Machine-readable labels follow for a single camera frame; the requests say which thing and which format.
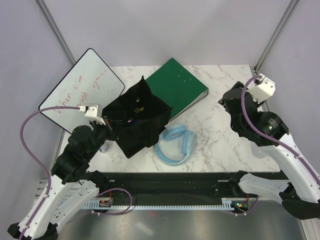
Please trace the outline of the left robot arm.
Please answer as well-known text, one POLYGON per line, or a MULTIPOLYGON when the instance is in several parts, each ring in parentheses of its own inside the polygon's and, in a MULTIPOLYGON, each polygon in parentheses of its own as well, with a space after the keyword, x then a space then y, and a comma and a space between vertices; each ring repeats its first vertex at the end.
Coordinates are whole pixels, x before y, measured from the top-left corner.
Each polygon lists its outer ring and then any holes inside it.
POLYGON ((111 135, 110 126, 96 122, 91 122, 90 126, 76 127, 63 153, 56 159, 50 182, 37 200, 37 205, 21 222, 11 224, 8 233, 19 240, 55 240, 85 203, 97 195, 106 196, 110 191, 109 180, 101 172, 94 171, 76 193, 62 201, 84 176, 91 159, 111 135))

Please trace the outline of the green glass bottle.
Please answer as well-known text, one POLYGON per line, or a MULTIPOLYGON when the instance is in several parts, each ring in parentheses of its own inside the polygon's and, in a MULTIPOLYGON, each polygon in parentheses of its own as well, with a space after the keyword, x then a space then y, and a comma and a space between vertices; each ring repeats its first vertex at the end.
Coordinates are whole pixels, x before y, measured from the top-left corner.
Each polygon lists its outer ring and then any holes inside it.
POLYGON ((144 102, 138 96, 133 101, 132 108, 135 115, 142 115, 145 113, 144 102))

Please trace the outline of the water bottle near left arm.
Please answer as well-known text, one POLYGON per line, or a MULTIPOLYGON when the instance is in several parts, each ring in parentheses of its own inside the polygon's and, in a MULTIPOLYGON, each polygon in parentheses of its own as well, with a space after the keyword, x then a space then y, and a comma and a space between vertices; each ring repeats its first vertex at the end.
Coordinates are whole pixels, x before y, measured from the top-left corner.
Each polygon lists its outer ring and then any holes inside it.
POLYGON ((110 149, 110 147, 109 147, 108 143, 104 143, 104 144, 99 148, 99 151, 104 154, 104 153, 106 153, 109 149, 110 149))

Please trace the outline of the water bottle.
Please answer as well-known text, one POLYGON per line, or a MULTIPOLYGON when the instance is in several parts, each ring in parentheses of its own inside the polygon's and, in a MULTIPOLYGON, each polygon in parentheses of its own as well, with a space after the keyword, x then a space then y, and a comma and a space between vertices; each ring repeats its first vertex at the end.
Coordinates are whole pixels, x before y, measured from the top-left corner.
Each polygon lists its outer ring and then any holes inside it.
POLYGON ((268 154, 261 147, 258 146, 252 146, 251 152, 252 155, 257 159, 263 159, 268 156, 268 154))

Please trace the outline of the black canvas bag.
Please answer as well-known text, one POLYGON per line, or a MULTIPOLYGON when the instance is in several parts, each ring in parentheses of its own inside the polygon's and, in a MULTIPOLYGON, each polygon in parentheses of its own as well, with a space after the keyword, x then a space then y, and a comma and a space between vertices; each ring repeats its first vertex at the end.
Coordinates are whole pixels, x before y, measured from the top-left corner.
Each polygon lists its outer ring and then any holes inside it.
POLYGON ((124 155, 129 159, 143 148, 158 143, 160 133, 165 129, 172 108, 155 96, 146 80, 130 87, 123 95, 103 108, 102 116, 112 128, 112 141, 116 141, 124 155), (133 113, 133 102, 140 97, 144 103, 144 114, 133 113))

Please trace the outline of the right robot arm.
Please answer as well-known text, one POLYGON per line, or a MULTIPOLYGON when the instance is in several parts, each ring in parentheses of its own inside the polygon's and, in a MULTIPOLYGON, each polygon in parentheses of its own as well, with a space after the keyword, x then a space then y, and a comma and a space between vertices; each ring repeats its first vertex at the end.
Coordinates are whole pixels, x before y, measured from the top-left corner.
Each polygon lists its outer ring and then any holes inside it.
POLYGON ((241 138, 254 143, 269 155, 287 177, 267 179, 239 170, 229 180, 229 191, 235 197, 244 193, 267 198, 281 204, 300 220, 320 217, 320 175, 304 159, 282 119, 270 111, 259 111, 250 90, 244 94, 246 115, 241 97, 244 84, 236 82, 223 94, 219 104, 230 114, 230 127, 241 138))

